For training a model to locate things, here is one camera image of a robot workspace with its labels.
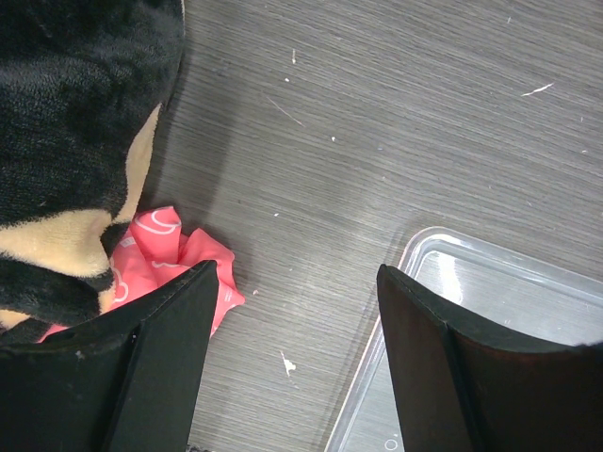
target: plastic container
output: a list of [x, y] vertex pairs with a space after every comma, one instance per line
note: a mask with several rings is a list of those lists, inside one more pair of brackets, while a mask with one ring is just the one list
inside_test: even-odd
[[[415, 235], [399, 268], [501, 325], [560, 344], [603, 340], [603, 283], [444, 228]], [[404, 450], [378, 319], [325, 452]]]

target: white scratch mark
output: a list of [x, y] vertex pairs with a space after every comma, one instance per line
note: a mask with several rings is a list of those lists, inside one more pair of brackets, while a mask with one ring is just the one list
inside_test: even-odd
[[293, 118], [291, 115], [289, 115], [286, 111], [284, 111], [281, 107], [279, 107], [279, 105], [274, 102], [272, 99], [270, 99], [270, 97], [266, 96], [266, 98], [272, 102], [272, 104], [274, 106], [276, 106], [280, 111], [282, 111], [283, 113], [285, 113], [289, 118], [291, 118], [293, 121], [295, 121], [297, 124], [299, 124], [301, 127], [305, 127], [305, 125], [302, 124], [301, 121], [296, 120], [295, 118]]
[[296, 366], [290, 360], [285, 358], [285, 354], [282, 351], [281, 351], [281, 357], [283, 358], [283, 364], [285, 365], [286, 375], [291, 378], [291, 372], [293, 372], [295, 369], [297, 369], [298, 366]]
[[549, 89], [550, 87], [552, 87], [553, 85], [555, 85], [554, 83], [549, 83], [548, 85], [543, 86], [542, 88], [538, 88], [535, 89], [532, 92], [526, 92], [525, 94], [522, 94], [521, 97], [525, 97], [525, 96], [531, 96], [532, 94], [536, 94], [537, 92], [542, 92], [545, 89]]

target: crumpled cloth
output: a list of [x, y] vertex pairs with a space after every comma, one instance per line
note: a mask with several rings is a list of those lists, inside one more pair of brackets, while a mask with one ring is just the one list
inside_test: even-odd
[[[109, 311], [156, 290], [201, 261], [216, 261], [220, 285], [213, 335], [226, 313], [245, 302], [236, 290], [234, 260], [232, 251], [201, 229], [189, 237], [183, 235], [182, 222], [173, 207], [140, 214], [110, 259], [117, 288]], [[55, 325], [46, 335], [62, 330], [65, 328]]]

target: stuffed toy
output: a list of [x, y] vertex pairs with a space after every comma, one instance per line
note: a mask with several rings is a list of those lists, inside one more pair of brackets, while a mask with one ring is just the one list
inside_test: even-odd
[[106, 311], [184, 48], [181, 0], [0, 2], [0, 345]]

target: wooden floor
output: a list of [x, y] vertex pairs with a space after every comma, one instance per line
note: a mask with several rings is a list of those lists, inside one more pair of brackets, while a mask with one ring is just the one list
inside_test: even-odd
[[322, 450], [378, 265], [425, 227], [603, 280], [602, 37], [600, 0], [188, 0], [142, 206], [228, 245], [247, 296], [191, 441]]

